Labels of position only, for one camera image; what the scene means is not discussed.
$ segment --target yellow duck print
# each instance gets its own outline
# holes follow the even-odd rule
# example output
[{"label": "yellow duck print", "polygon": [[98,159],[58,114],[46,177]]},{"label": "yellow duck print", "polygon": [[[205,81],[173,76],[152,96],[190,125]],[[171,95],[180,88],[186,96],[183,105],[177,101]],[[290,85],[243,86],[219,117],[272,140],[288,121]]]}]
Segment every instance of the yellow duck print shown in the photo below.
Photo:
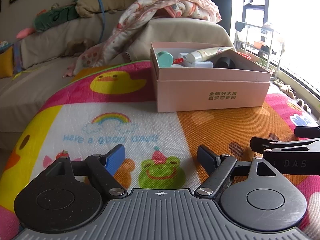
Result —
[{"label": "yellow duck print", "polygon": [[102,73],[92,80],[90,89],[101,94],[128,94],[143,88],[146,79],[131,79],[126,71],[111,71]]},{"label": "yellow duck print", "polygon": [[0,205],[4,208],[14,212],[14,199],[29,183],[44,139],[61,107],[38,113],[17,141],[0,180]]}]

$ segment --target gray ribbed panel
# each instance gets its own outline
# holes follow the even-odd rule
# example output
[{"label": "gray ribbed panel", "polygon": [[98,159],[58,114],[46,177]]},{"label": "gray ribbed panel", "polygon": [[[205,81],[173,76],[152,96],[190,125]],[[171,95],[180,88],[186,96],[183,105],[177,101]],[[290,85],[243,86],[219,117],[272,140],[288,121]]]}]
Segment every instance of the gray ribbed panel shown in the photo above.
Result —
[{"label": "gray ribbed panel", "polygon": [[102,214],[81,229],[43,234],[30,229],[15,240],[305,240],[298,229],[277,234],[244,230],[227,220],[211,200],[187,189],[134,189],[127,198],[109,201]]}]

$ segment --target blue strap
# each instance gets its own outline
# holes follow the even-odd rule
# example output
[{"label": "blue strap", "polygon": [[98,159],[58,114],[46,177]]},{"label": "blue strap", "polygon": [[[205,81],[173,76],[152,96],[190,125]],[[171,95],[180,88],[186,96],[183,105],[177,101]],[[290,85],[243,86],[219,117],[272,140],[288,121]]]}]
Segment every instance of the blue strap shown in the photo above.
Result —
[{"label": "blue strap", "polygon": [[99,2],[99,6],[100,6],[100,9],[101,9],[101,12],[102,12],[102,32],[101,32],[101,35],[100,35],[100,38],[99,38],[99,43],[101,43],[102,36],[103,36],[103,33],[104,33],[106,18],[105,18],[105,15],[104,15],[104,6],[103,6],[103,3],[102,3],[102,0],[98,0],[98,2]]}]

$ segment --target sofa back cushion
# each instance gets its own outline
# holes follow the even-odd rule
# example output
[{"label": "sofa back cushion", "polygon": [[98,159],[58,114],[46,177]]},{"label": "sofa back cushion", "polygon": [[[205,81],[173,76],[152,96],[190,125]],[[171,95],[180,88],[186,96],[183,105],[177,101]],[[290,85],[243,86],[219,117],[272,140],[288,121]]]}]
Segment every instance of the sofa back cushion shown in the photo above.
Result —
[{"label": "sofa back cushion", "polygon": [[[118,23],[123,11],[105,13],[106,22],[102,41],[105,41]],[[78,18],[68,21],[43,33],[33,33],[21,41],[22,67],[27,69],[34,64],[63,56],[69,41],[89,38],[98,43],[102,31],[102,14],[92,18]]]}]

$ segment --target metal screw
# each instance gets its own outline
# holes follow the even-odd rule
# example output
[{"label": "metal screw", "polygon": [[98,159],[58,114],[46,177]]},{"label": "metal screw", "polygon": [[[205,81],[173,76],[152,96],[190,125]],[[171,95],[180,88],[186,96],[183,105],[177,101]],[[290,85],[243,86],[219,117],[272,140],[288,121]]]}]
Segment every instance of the metal screw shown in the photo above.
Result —
[{"label": "metal screw", "polygon": [[124,194],[124,190],[119,187],[114,187],[111,190],[109,190],[109,193],[113,196],[121,196]]},{"label": "metal screw", "polygon": [[201,187],[197,190],[197,193],[202,196],[209,196],[213,193],[213,190],[207,187]]}]

